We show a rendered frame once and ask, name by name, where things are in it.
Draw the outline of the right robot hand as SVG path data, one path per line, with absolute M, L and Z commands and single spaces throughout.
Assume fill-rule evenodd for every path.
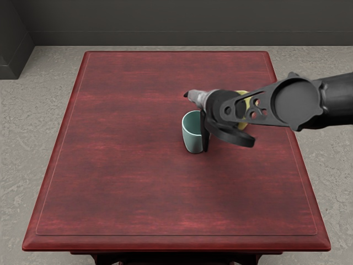
M 202 149 L 204 152 L 208 151 L 208 145 L 210 140 L 210 133 L 206 129 L 206 99 L 211 92 L 205 92 L 197 89 L 192 89 L 187 91 L 183 97 L 187 98 L 189 101 L 196 104 L 196 106 L 201 110 L 200 112 L 200 129 L 202 138 Z

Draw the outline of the teal cup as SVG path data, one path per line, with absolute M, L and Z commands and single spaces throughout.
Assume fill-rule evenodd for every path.
M 184 145 L 190 153 L 208 151 L 210 133 L 205 127 L 205 112 L 193 110 L 186 113 L 181 121 Z

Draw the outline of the yellow cup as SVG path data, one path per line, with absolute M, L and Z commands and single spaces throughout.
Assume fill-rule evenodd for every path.
M 247 94 L 248 91 L 236 91 L 240 96 Z M 258 107 L 258 105 L 260 104 L 260 100 L 252 100 L 251 97 L 245 98 L 243 100 L 241 100 L 238 104 L 240 105 L 240 114 L 242 114 L 242 120 L 245 120 L 245 115 L 247 110 L 250 107 L 250 102 L 255 102 L 255 105 Z M 257 117 L 256 112 L 252 112 L 251 113 L 251 119 L 254 120 Z M 240 122 L 238 123 L 238 129 L 240 131 L 243 131 L 246 127 L 247 127 L 248 123 L 246 122 Z

